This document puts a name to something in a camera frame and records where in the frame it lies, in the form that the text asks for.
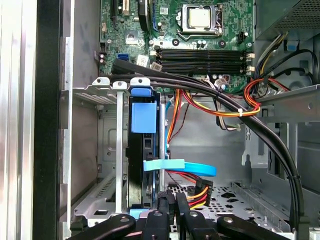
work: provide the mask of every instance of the ram slot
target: ram slot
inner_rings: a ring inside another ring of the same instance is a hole
[[[208,72],[218,74],[243,74],[246,65],[240,63],[225,62],[185,62],[185,61],[163,61],[162,72],[179,74],[206,74]]]
[[[181,60],[189,61],[221,61],[221,62],[242,62],[246,60],[243,51],[223,51],[223,50],[182,50],[163,49],[158,53],[161,60]]]

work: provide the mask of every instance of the blue drive latch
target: blue drive latch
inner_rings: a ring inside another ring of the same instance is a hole
[[[132,103],[131,131],[137,134],[155,134],[156,130],[157,102]]]

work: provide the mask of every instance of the blue latch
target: blue latch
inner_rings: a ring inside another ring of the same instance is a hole
[[[155,134],[157,130],[157,102],[134,102],[131,112],[131,131]]]
[[[151,89],[150,88],[142,88],[142,87],[134,87],[131,89],[131,96],[133,97],[151,97]]]

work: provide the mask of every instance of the cpu socket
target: cpu socket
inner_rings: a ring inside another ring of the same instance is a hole
[[[180,34],[220,36],[222,34],[222,4],[184,4],[176,16]]]

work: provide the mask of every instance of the metal side panel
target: metal side panel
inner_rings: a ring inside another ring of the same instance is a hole
[[[33,239],[37,1],[0,1],[0,239]]]
[[[73,87],[86,87],[98,77],[94,60],[99,50],[100,0],[74,2]]]

